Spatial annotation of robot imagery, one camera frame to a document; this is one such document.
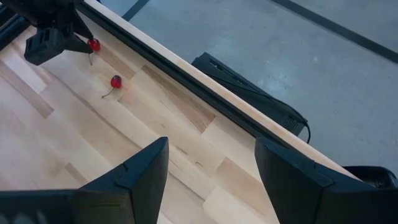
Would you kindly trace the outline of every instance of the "cherry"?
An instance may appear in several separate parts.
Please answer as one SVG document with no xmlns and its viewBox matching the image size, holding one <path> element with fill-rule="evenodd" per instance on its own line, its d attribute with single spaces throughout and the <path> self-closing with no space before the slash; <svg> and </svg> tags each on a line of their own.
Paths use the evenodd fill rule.
<svg viewBox="0 0 398 224">
<path fill-rule="evenodd" d="M 119 75 L 115 75 L 111 79 L 111 86 L 113 87 L 113 89 L 107 95 L 103 95 L 102 98 L 111 94 L 115 88 L 121 88 L 122 87 L 122 78 Z"/>
<path fill-rule="evenodd" d="M 101 44 L 100 44 L 99 40 L 97 40 L 97 39 L 88 40 L 87 44 L 95 52 L 99 52 L 101 50 Z"/>
</svg>

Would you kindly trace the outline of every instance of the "red cherry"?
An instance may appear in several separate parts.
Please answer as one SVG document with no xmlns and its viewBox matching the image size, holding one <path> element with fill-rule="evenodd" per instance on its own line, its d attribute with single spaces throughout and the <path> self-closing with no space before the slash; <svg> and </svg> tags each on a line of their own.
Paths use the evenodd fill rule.
<svg viewBox="0 0 398 224">
<path fill-rule="evenodd" d="M 111 86 L 113 88 L 120 88 L 122 87 L 122 78 L 119 75 L 115 75 L 112 79 L 111 79 Z"/>
<path fill-rule="evenodd" d="M 87 44 L 95 52 L 99 52 L 101 50 L 101 44 L 100 44 L 99 40 L 97 40 L 97 39 L 88 40 Z"/>
</svg>

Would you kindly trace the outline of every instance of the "concrete floor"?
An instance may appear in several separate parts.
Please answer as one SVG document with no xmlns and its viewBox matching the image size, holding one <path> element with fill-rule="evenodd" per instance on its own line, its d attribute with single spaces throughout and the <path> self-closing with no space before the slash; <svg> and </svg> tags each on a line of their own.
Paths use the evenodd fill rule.
<svg viewBox="0 0 398 224">
<path fill-rule="evenodd" d="M 395 0 L 295 1 L 398 50 Z M 120 15 L 134 2 L 103 0 Z M 266 0 L 150 0 L 130 22 L 188 62 L 209 52 L 292 105 L 310 144 L 340 165 L 398 175 L 396 64 Z"/>
</svg>

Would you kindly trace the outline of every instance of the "black equipment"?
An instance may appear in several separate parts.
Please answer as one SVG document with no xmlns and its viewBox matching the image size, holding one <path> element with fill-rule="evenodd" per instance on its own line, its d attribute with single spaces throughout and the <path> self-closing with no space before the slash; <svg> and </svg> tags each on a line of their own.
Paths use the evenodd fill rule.
<svg viewBox="0 0 398 224">
<path fill-rule="evenodd" d="M 78 190 L 0 192 L 0 223 L 156 224 L 168 163 L 162 137 Z"/>
<path fill-rule="evenodd" d="M 307 124 L 307 120 L 289 105 L 275 99 L 209 53 L 197 57 L 192 65 L 296 136 Z"/>
<path fill-rule="evenodd" d="M 0 6 L 0 50 L 7 47 L 29 26 L 30 24 L 26 19 L 2 4 Z"/>
<path fill-rule="evenodd" d="M 64 50 L 90 54 L 90 46 L 76 34 L 93 39 L 75 4 L 83 0 L 0 0 L 37 28 L 26 40 L 25 59 L 40 65 Z"/>
<path fill-rule="evenodd" d="M 261 180 L 280 224 L 398 223 L 398 185 L 384 168 L 352 167 L 367 184 L 340 174 L 296 150 L 256 139 Z"/>
</svg>

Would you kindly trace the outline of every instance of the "wooden table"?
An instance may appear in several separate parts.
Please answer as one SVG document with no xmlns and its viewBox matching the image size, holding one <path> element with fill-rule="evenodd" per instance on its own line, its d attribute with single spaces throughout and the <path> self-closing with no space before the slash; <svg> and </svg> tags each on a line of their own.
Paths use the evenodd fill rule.
<svg viewBox="0 0 398 224">
<path fill-rule="evenodd" d="M 317 162 L 351 175 L 95 0 L 143 43 Z M 42 66 L 23 58 L 30 27 L 0 52 L 0 190 L 79 188 L 160 136 L 169 175 L 159 223 L 278 223 L 254 159 L 255 139 L 82 16 L 102 49 L 65 51 Z M 110 91 L 113 75 L 123 80 Z"/>
</svg>

